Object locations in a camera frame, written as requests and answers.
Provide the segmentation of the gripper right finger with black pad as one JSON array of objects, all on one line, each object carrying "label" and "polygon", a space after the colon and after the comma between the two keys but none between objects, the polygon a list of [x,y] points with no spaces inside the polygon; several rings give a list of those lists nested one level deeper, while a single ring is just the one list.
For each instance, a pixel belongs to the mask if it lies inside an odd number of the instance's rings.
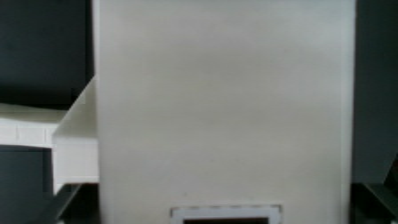
[{"label": "gripper right finger with black pad", "polygon": [[398,224],[398,196],[382,184],[352,185],[352,224]]}]

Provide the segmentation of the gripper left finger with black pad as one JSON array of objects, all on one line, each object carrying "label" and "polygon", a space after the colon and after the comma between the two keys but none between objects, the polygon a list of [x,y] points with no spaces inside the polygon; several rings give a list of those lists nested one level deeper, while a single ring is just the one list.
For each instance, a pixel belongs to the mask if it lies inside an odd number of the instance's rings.
[{"label": "gripper left finger with black pad", "polygon": [[57,224],[62,219],[62,215],[75,200],[80,189],[80,184],[66,184],[62,186],[36,220],[36,224]]}]

